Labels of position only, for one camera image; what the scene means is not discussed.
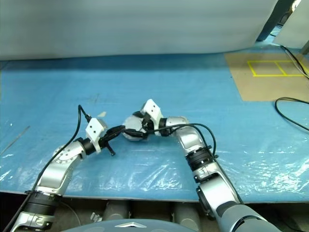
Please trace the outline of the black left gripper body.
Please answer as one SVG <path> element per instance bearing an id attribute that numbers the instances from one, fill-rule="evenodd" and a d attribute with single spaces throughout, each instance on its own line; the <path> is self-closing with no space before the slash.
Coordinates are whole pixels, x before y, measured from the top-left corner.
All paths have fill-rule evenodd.
<path id="1" fill-rule="evenodd" d="M 105 134 L 98 141 L 98 145 L 101 149 L 108 148 L 110 149 L 109 141 L 112 139 L 112 135 Z"/>

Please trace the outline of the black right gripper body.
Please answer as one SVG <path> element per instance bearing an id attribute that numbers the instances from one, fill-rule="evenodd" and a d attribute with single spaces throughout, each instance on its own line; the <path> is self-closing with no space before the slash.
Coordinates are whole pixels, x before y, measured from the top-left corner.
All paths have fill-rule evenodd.
<path id="1" fill-rule="evenodd" d="M 155 135 L 157 121 L 148 113 L 142 114 L 142 129 L 145 135 Z"/>

